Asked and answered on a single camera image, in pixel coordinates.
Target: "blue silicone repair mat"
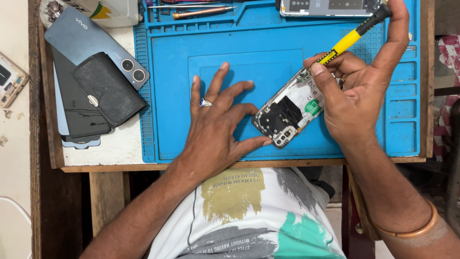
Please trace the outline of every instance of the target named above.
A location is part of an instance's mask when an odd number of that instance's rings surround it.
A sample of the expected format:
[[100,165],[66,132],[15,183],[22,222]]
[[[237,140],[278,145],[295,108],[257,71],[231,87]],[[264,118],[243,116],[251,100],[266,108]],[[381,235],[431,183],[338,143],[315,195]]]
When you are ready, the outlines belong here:
[[[136,58],[151,78],[139,91],[149,105],[141,112],[142,152],[146,163],[169,163],[182,151],[190,125],[190,87],[201,77],[202,96],[222,62],[230,63],[223,83],[253,80],[254,89],[235,103],[251,102],[260,108],[302,66],[302,61],[328,51],[364,18],[285,18],[275,0],[229,4],[226,13],[174,21],[172,14],[151,11],[134,27]],[[389,156],[415,156],[420,152],[420,7],[406,1],[412,35],[396,67],[376,132]],[[386,40],[388,20],[367,32],[350,48],[371,63]],[[243,140],[260,135],[246,116],[235,130]],[[343,154],[329,135],[321,114],[284,149],[272,145],[242,160],[339,158]]]

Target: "yellow screwdriver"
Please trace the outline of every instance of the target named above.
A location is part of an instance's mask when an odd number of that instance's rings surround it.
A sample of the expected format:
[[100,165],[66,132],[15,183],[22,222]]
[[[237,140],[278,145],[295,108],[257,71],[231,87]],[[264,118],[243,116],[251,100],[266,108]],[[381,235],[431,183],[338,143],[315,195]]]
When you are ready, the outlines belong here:
[[[359,25],[356,29],[349,32],[345,37],[343,37],[335,46],[322,58],[315,61],[315,63],[321,63],[323,65],[327,64],[329,61],[333,60],[339,54],[347,50],[353,44],[355,44],[361,36],[363,36],[366,32],[372,29],[375,25],[383,21],[384,19],[391,17],[393,14],[386,6],[386,4],[381,4],[377,11],[369,17],[367,20],[364,21],[361,25]],[[304,76],[305,78],[310,76],[310,71],[308,71]]]

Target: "plastic bottle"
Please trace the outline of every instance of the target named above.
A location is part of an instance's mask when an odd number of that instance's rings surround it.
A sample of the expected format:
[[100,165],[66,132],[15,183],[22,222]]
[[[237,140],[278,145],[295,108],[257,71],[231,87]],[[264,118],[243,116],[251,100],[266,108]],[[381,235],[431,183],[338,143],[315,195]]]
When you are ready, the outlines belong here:
[[61,0],[107,28],[139,23],[138,0]]

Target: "copper bracelet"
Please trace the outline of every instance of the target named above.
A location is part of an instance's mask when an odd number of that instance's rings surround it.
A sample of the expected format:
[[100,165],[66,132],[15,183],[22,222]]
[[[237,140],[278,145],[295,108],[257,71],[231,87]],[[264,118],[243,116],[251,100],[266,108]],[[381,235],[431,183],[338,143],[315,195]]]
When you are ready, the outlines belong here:
[[431,218],[430,218],[430,221],[424,227],[422,227],[419,230],[412,231],[412,232],[406,232],[406,233],[396,233],[396,232],[388,231],[388,230],[385,230],[385,229],[379,227],[376,223],[374,223],[374,221],[372,221],[372,224],[374,224],[374,226],[380,232],[382,232],[384,234],[387,234],[387,235],[392,235],[392,236],[395,236],[395,237],[399,237],[399,238],[414,238],[414,237],[418,237],[418,236],[421,236],[423,234],[426,234],[428,231],[430,231],[434,227],[434,225],[436,225],[436,222],[437,222],[437,210],[436,210],[436,207],[428,199],[426,199],[426,202],[428,202],[428,204],[431,207]]

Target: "silver ring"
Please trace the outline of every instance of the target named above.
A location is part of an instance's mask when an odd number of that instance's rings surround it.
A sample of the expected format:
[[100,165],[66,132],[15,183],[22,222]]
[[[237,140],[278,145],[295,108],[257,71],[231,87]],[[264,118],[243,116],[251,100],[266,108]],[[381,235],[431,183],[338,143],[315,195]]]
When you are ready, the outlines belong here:
[[200,101],[200,106],[201,107],[208,107],[208,106],[211,106],[213,105],[212,103],[210,103],[208,100],[202,98],[201,101]]

